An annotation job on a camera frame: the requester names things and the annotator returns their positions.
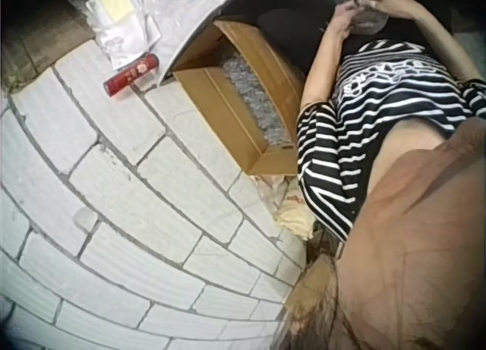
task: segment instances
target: woman's hand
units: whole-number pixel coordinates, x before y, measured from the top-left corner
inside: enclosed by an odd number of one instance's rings
[[[336,6],[334,15],[326,28],[326,33],[332,33],[341,40],[349,36],[352,18],[364,8],[356,5],[355,1],[347,1]]]
[[[362,7],[409,20],[417,20],[427,11],[415,0],[355,0],[355,2]]]

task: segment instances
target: paving stone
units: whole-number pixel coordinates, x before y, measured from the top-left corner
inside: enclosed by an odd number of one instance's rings
[[[257,320],[257,321],[275,320],[276,317],[279,315],[280,311],[282,310],[282,307],[283,307],[282,304],[260,301],[260,303],[258,303],[257,308],[255,308],[255,311],[251,315],[251,320]]]
[[[46,321],[52,321],[60,298],[30,278],[0,251],[0,292]]]
[[[301,268],[305,267],[305,245],[300,238],[288,230],[282,230],[276,246]]]
[[[131,164],[137,164],[164,135],[165,128],[131,88],[108,97],[103,82],[114,73],[94,41],[67,54],[55,69],[83,110]]]
[[[0,190],[0,246],[16,257],[29,230],[29,221],[14,205],[10,197]]]
[[[169,339],[115,325],[67,302],[62,304],[56,327],[84,339],[120,350],[163,350]]]
[[[300,275],[301,268],[296,266],[284,255],[280,261],[279,267],[276,269],[275,276],[290,285],[294,285]]]
[[[273,336],[273,334],[279,329],[279,326],[280,322],[278,321],[267,322],[260,336]]]
[[[138,168],[140,175],[203,230],[226,243],[243,215],[169,138]]]
[[[7,334],[14,339],[25,339],[43,345],[51,350],[106,350],[85,339],[65,333],[62,330],[38,319],[21,308],[16,308]]]
[[[170,343],[167,350],[229,350],[231,344],[231,341],[193,341],[176,339]]]
[[[12,95],[25,125],[52,164],[69,173],[97,139],[51,68]]]
[[[229,250],[269,274],[275,272],[282,258],[282,253],[246,220],[229,245]]]
[[[189,309],[204,282],[153,257],[101,223],[81,261],[140,295]]]
[[[234,293],[208,285],[196,301],[193,309],[199,314],[208,316],[247,320],[257,306],[254,298],[236,295]]]
[[[232,343],[230,350],[269,350],[272,344],[271,337],[251,340],[238,340]]]
[[[260,272],[203,237],[184,265],[184,269],[212,283],[241,293],[250,293]]]
[[[282,229],[275,223],[270,211],[260,198],[256,184],[247,175],[240,175],[229,190],[229,196],[266,236],[270,238],[279,236]]]
[[[184,261],[201,235],[101,145],[86,155],[70,182],[115,225],[170,260]]]
[[[76,255],[86,239],[73,218],[86,206],[62,184],[30,145],[11,111],[2,117],[2,182],[52,240]]]
[[[262,273],[251,295],[269,301],[284,302],[291,290],[288,285]]]
[[[155,305],[140,325],[140,329],[186,339],[216,339],[228,324],[226,320],[199,316]]]
[[[179,82],[173,81],[146,95],[164,122],[225,191],[240,168],[213,133]]]
[[[21,266],[68,301],[127,326],[135,327],[150,304],[90,273],[38,234],[29,235]]]
[[[221,340],[248,339],[258,337],[267,323],[251,321],[231,321],[219,335]]]

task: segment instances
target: open cardboard box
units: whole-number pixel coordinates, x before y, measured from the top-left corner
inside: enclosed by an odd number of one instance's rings
[[[257,75],[289,132],[291,144],[270,146],[265,141],[249,108],[217,66],[228,43]],[[296,122],[304,80],[275,53],[256,27],[215,21],[185,50],[173,73],[245,173],[297,174]]]

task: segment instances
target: black and white striped shirt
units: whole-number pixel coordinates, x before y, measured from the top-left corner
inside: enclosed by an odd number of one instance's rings
[[[298,119],[298,179],[314,215],[345,241],[366,198],[371,165],[391,127],[423,118],[450,137],[486,118],[486,83],[455,81],[411,43],[381,40],[343,59],[333,97]]]

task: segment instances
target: trash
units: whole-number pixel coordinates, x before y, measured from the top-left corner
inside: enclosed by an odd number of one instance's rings
[[[149,54],[108,79],[103,86],[110,97],[114,96],[127,85],[132,84],[136,79],[158,66],[159,59],[157,56],[155,54]]]
[[[144,0],[89,0],[87,8],[88,23],[113,69],[133,62],[160,38]]]

